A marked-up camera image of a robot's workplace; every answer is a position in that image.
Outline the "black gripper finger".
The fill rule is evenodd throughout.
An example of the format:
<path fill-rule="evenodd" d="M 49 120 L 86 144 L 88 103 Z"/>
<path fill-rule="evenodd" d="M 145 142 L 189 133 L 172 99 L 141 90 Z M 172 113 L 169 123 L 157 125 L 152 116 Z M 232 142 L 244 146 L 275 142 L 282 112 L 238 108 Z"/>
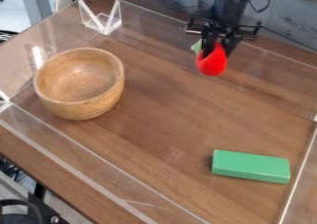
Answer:
<path fill-rule="evenodd" d="M 224 47 L 224 55 L 230 56 L 239 42 L 242 41 L 242 37 L 239 35 L 230 35 L 224 38 L 223 47 Z"/>
<path fill-rule="evenodd" d="M 217 36 L 211 32 L 205 31 L 201 35 L 201 50 L 203 57 L 207 57 L 213 49 Z"/>

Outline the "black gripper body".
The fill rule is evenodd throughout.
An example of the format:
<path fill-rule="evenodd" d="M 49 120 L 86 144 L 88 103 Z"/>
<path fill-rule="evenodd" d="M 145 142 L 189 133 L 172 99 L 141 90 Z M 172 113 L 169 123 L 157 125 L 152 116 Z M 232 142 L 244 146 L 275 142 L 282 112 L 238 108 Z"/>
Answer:
<path fill-rule="evenodd" d="M 196 10 L 189 15 L 185 33 L 199 34 L 205 31 L 219 38 L 239 35 L 242 39 L 255 39 L 262 23 L 243 15 L 251 0 L 213 0 L 207 9 Z"/>

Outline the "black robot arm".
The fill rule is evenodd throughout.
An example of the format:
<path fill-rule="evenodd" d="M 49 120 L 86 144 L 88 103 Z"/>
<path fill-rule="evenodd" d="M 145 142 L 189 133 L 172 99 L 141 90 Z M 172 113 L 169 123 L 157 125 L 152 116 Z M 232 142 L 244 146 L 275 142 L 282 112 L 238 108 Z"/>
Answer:
<path fill-rule="evenodd" d="M 184 32 L 200 36 L 203 57 L 223 47 L 224 55 L 230 56 L 242 40 L 255 40 L 263 24 L 259 20 L 243 15 L 251 0 L 213 0 L 209 8 L 199 9 L 189 15 Z"/>

